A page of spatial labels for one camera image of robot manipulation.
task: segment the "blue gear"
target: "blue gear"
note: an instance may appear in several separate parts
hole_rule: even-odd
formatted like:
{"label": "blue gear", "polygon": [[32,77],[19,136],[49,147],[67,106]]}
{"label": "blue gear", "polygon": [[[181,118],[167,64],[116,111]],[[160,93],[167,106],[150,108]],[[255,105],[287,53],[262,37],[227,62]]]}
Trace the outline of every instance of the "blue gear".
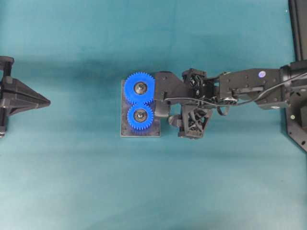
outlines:
{"label": "blue gear", "polygon": [[[134,86],[138,82],[143,82],[147,85],[147,91],[144,94],[137,94],[134,91]],[[154,99],[154,84],[154,78],[148,73],[138,72],[131,74],[124,85],[127,101],[131,104],[149,104]]]}
{"label": "blue gear", "polygon": [[[138,109],[145,110],[146,113],[147,113],[147,118],[143,122],[138,122],[134,119],[134,112]],[[154,113],[153,113],[153,111],[150,107],[148,107],[147,105],[144,105],[144,104],[135,104],[128,111],[127,120],[128,120],[129,125],[132,128],[134,128],[136,130],[144,130],[144,129],[149,128],[151,126],[151,124],[153,123],[153,119],[154,119],[153,116],[154,116]]]}

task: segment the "cable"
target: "cable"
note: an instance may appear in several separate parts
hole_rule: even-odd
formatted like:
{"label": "cable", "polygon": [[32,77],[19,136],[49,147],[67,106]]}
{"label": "cable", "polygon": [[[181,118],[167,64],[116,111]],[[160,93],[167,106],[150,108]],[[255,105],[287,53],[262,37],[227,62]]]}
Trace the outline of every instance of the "cable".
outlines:
{"label": "cable", "polygon": [[215,106],[215,107],[220,107],[220,106],[240,106],[240,105],[244,105],[244,104],[248,104],[248,103],[251,103],[251,102],[254,102],[254,101],[257,101],[259,100],[263,95],[267,94],[269,91],[275,89],[275,88],[278,88],[282,85],[284,85],[285,83],[289,82],[289,81],[293,81],[295,79],[299,79],[301,77],[304,77],[304,76],[307,76],[307,72],[305,73],[302,73],[300,75],[297,75],[293,78],[289,78],[285,81],[282,81],[272,87],[269,87],[267,88],[266,90],[264,90],[263,92],[261,92],[257,97],[251,99],[251,100],[248,100],[248,101],[245,101],[245,102],[241,102],[241,103],[238,103],[238,104],[215,104],[215,103],[211,103],[211,102],[208,102],[208,101],[205,101],[205,100],[201,100],[201,99],[196,99],[196,98],[190,98],[190,97],[170,97],[170,98],[165,98],[164,100],[165,101],[169,101],[169,100],[193,100],[193,101],[197,101],[197,102],[203,102],[205,104],[209,104],[209,105],[212,105],[212,106]]}
{"label": "cable", "polygon": [[223,112],[219,106],[216,108],[216,110],[217,110],[217,112],[219,113],[219,115],[221,115],[221,116],[227,116],[228,113],[229,113],[230,107],[229,107],[229,106],[226,106],[225,112]]}

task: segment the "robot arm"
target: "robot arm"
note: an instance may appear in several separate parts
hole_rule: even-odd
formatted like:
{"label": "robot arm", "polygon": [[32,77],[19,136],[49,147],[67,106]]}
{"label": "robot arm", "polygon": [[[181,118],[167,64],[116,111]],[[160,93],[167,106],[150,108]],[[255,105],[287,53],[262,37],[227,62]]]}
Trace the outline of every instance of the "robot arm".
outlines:
{"label": "robot arm", "polygon": [[[183,81],[171,72],[158,72],[154,78],[155,116],[168,117],[169,124],[179,128],[179,137],[201,138],[212,109],[227,115],[230,107],[250,102],[261,109],[290,107],[291,95],[307,90],[307,61],[280,69],[225,72],[215,78],[196,69],[183,72]],[[181,104],[181,114],[169,116],[173,104]]]}

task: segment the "bolt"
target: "bolt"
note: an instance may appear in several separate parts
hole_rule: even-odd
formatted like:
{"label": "bolt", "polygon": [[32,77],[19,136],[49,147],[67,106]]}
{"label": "bolt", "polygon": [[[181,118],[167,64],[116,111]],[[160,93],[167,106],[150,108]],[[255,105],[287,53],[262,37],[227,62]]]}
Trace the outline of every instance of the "bolt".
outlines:
{"label": "bolt", "polygon": [[138,109],[134,112],[134,119],[137,122],[144,122],[147,119],[147,113],[143,109]]}
{"label": "bolt", "polygon": [[144,114],[143,113],[138,113],[138,118],[143,118]]}
{"label": "bolt", "polygon": [[134,91],[137,94],[144,94],[147,91],[147,85],[145,83],[143,83],[143,82],[138,82],[134,86]]}

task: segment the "green fabric surface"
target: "green fabric surface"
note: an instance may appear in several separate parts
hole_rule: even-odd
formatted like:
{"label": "green fabric surface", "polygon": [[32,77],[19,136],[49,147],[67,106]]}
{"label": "green fabric surface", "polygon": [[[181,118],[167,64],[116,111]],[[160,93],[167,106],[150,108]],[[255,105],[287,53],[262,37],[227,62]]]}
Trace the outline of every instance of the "green fabric surface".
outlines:
{"label": "green fabric surface", "polygon": [[294,61],[286,0],[0,0],[0,55],[51,100],[0,140],[1,230],[307,229],[305,153],[283,111],[214,112],[205,137],[120,137],[136,71]]}

